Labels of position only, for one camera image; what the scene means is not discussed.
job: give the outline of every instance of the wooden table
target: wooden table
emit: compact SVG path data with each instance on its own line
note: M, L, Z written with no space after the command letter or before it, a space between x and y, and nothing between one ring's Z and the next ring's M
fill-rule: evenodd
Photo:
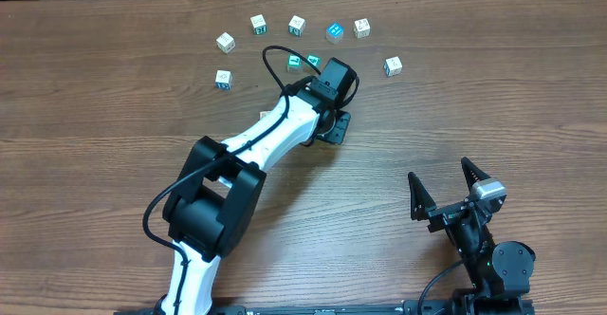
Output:
M269 110L271 44L360 75L345 143L298 147L268 176L222 262L220 302L396 303L457 259L409 218L406 175L461 200L459 160L502 180L495 240L538 254L539 314L607 312L607 0L105 0L0 4L0 313L108 314L166 292L173 253L143 210L194 142ZM269 33L253 36L263 13ZM307 27L287 32L293 14ZM351 27L369 18L372 34ZM345 37L324 39L339 22ZM226 55L215 38L228 32ZM402 74L386 78L386 58ZM285 82L286 55L270 62ZM233 89L213 86L231 70ZM167 226L154 213L153 230ZM430 298L468 287L460 269Z

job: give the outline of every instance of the small cube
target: small cube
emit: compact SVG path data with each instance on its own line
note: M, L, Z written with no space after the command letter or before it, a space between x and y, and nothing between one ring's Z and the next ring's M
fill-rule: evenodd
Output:
M288 32L295 36L302 36L305 28L305 20L297 15L294 15L291 22L288 23Z
M371 26L367 19L354 21L354 33L358 38L363 38L371 34Z
M291 73L302 71L302 59L297 55L289 55L286 62L286 71Z
M236 43L234 42L234 38L225 32L217 38L217 46L219 46L219 49L223 50L224 53L228 54L236 47Z
M318 55L314 55L314 54L308 54L307 56L307 61L309 61L311 64L313 64L316 68L320 69L321 68L321 57ZM316 73L316 71L314 70L314 68L310 67L310 65L305 64L305 66L303 67L303 70L309 73Z
M255 35L265 34L267 32L266 20L264 15L257 15L250 18L250 22L253 24L253 32Z
M326 39L336 45L343 38L343 27L337 23L326 29Z
M229 71L218 70L215 76L215 85L223 90L231 89L231 73Z
M383 70L386 71L388 77L400 74L400 71L402 70L400 59L398 59L398 57L386 59L386 62L383 64Z

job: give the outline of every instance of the letter cube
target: letter cube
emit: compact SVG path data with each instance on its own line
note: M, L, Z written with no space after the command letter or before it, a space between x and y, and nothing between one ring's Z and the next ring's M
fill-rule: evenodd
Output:
M305 20L297 15L294 15L291 22L288 23L288 32L295 36L302 36L305 28Z
M286 71L291 73L297 73L302 70L302 59L297 55L289 55L288 61L286 62Z
M234 38L225 32L217 38L217 46L219 46L219 49L223 50L224 53L228 54L236 47L236 43L234 42Z
M326 39L336 45L343 38L343 27L334 23L326 29Z
M367 19L354 21L354 33L358 38L363 38L371 34L371 26Z
M218 70L215 76L215 85L223 90L231 89L231 73L229 71Z
M398 57L386 59L386 62L383 64L383 70L386 71L388 77L400 74L400 71L402 70L400 59L398 59Z
M321 57L314 55L314 54L308 54L307 56L307 61L309 61L311 64L313 64L316 68L320 69L321 68ZM310 67L310 65L308 64L304 64L303 70L309 73L316 73L316 71L314 70L314 68Z
M255 35L265 34L267 32L266 20L264 15L257 15L250 18L250 22L253 24L253 32Z

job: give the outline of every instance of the black bracket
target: black bracket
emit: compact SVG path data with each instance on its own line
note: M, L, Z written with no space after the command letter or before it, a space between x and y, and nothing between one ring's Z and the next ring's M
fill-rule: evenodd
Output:
M225 155L224 145L204 137L192 148L179 178ZM169 236L188 243L205 261L215 255L226 256L238 244L266 180L266 173L256 163L245 163L238 157L223 159L226 161L216 168L175 188L162 211L169 223ZM232 184L225 198L203 183L205 178L215 181L220 176Z
M331 144L342 144L345 132L348 130L348 124L350 124L350 118L349 113L337 110L335 124L333 124L331 130L324 134L318 134L316 138Z
M422 315L451 314L449 303L447 300L424 301L421 313ZM405 301L402 305L402 310L403 315L417 315L417 301Z

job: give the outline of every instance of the black cable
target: black cable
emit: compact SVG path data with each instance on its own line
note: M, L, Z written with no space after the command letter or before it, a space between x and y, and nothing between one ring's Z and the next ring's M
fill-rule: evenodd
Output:
M430 288L432 286L434 286L436 284L436 282L438 282L439 279L445 277L451 271L453 271L455 268L461 266L463 263L464 263L464 261L461 260L461 261L451 265L450 267L444 269L443 272L437 274L436 277L432 278L432 280L428 283L428 285L426 286L424 291L421 292L421 296L419 296L419 301L417 301L417 315L422 315L421 311L422 311L422 306L424 304L424 299L426 298L428 291L430 291Z
M150 231L150 226L149 226L149 219L150 219L150 215L152 214L152 211L154 210L154 207L158 204L158 202L160 202L160 200L162 200L166 195L168 195L170 192L172 192L175 188L177 188L179 185L181 185L183 182L189 180L190 178L200 175L200 174L206 174L208 173L211 169L213 169L215 166L219 165L220 163L223 163L224 161L233 158L235 156L237 156L238 154L244 152L245 150L249 149L250 147L252 147L255 143L257 143L258 141L260 141L261 139L263 139L265 136L267 136L269 133L271 133L272 131L274 131L282 122L283 120L286 119L287 115L288 115L288 111L289 111L289 100L288 100L288 95L287 95L287 91L285 89L285 86L283 85L283 82L281 82L281 80L278 78L278 76L276 75L276 73L274 73L274 70L272 69L272 67L269 65L269 63L267 62L267 58L266 58L266 53L268 50L271 49L278 49L278 50L283 50L286 52L289 52L293 55L298 56L300 59L302 59L306 64L310 65L312 68L314 68L314 70L318 73L321 74L321 72L319 71L319 69L317 67L315 67L312 63L310 63L302 54L294 51L293 49L287 48L287 47L283 47L283 46L267 46L266 48L264 48L264 50L262 51L262 59L264 61L264 64L266 65L267 70L269 71L269 74L272 76L272 78L274 78L274 80L276 81L276 83L278 84L278 86L281 88L281 97L285 96L285 111L283 111L283 114L281 115L281 117L279 119L277 119L270 127L268 127L268 129L266 129L263 133L259 134L257 137L255 137L252 140L249 140L245 145L243 145L242 147L230 152L229 154L220 157L216 160L213 160L207 164L205 164L204 166L196 169L195 171L187 174L186 176L180 178L179 180L175 181L174 183L172 183L169 187L165 188L164 191L160 192L160 194L158 194L153 200L152 202L150 202L150 204L148 205L147 209L145 210L145 212L143 213L143 219L142 219L142 227L143 227L143 231L145 232L145 234L152 240L154 240L155 242L157 242L160 245L163 245L169 249L173 249L175 251L177 251L179 253L179 255L181 255L181 265L183 266L183 269L181 270L181 277L179 278L179 284L177 285L177 292L175 295L175 302L173 303L173 307L175 308L175 315L177 315L179 313L179 305L181 304L181 291L183 289L183 284L185 283L186 280L186 273L188 270L188 264L189 264L189 260L188 260L188 255L186 254L186 252L180 248L179 246L171 243L170 241L164 240L160 237L158 237L157 235L153 234Z

